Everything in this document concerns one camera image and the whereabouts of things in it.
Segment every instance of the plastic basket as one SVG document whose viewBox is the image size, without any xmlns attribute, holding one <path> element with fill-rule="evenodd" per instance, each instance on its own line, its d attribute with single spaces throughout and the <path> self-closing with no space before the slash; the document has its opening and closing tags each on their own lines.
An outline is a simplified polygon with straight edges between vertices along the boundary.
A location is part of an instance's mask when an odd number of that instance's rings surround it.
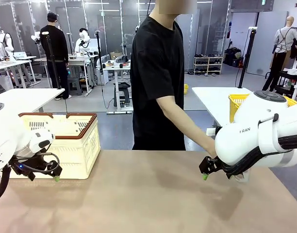
<svg viewBox="0 0 297 233">
<path fill-rule="evenodd" d="M 59 157 L 60 179 L 87 179 L 100 152 L 97 114 L 53 115 L 51 113 L 22 113 L 19 115 L 29 130 L 46 128 L 55 135 L 48 152 Z M 55 160 L 45 156 L 46 161 Z M 36 178 L 51 176 L 35 173 Z M 24 178 L 13 171 L 11 178 Z"/>
<path fill-rule="evenodd" d="M 184 84 L 184 94 L 185 95 L 187 94 L 187 91 L 188 91 L 188 85 L 187 84 Z"/>
<path fill-rule="evenodd" d="M 229 99 L 231 101 L 231 104 L 230 104 L 230 123 L 232 123 L 234 121 L 234 116 L 235 116 L 238 108 L 240 107 L 242 102 L 245 101 L 245 99 L 248 97 L 248 95 L 249 94 L 246 94 L 246 95 L 233 94 L 233 95 L 229 96 Z M 288 107 L 297 104 L 297 102 L 295 100 L 290 99 L 290 98 L 288 98 L 286 96 L 284 96 L 284 97 L 288 101 Z"/>
</svg>

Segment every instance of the shoe rack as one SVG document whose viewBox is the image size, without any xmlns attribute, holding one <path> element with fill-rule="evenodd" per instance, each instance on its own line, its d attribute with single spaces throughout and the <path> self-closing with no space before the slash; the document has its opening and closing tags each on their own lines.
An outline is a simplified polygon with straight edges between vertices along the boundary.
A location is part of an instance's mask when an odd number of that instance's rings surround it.
<svg viewBox="0 0 297 233">
<path fill-rule="evenodd" d="M 222 56 L 200 55 L 194 57 L 194 75 L 221 74 L 223 64 Z"/>
</svg>

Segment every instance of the door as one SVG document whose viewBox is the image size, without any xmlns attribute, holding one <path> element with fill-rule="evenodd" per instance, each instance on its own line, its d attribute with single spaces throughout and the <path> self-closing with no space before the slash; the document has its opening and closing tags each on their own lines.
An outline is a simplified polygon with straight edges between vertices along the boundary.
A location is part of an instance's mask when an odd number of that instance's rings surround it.
<svg viewBox="0 0 297 233">
<path fill-rule="evenodd" d="M 265 76 L 270 71 L 275 34 L 285 26 L 287 16 L 287 11 L 260 12 L 248 73 Z"/>
</svg>

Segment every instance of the brown table surface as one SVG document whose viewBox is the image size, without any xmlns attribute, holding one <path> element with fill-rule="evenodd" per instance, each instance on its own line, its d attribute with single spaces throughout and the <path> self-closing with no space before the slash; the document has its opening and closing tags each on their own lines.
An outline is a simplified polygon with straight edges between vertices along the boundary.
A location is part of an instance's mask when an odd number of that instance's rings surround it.
<svg viewBox="0 0 297 233">
<path fill-rule="evenodd" d="M 204 181 L 204 156 L 103 150 L 87 180 L 11 179 L 0 233 L 297 233 L 297 202 L 268 168 Z"/>
</svg>

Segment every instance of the cap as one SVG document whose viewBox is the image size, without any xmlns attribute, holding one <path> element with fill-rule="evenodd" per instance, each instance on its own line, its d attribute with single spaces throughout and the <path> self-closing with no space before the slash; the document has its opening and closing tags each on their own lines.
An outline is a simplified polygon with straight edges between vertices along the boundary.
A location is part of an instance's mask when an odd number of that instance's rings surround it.
<svg viewBox="0 0 297 233">
<path fill-rule="evenodd" d="M 47 20 L 49 22 L 54 22 L 55 20 L 57 20 L 57 15 L 55 13 L 53 13 L 53 12 L 49 12 L 47 14 Z"/>
</svg>

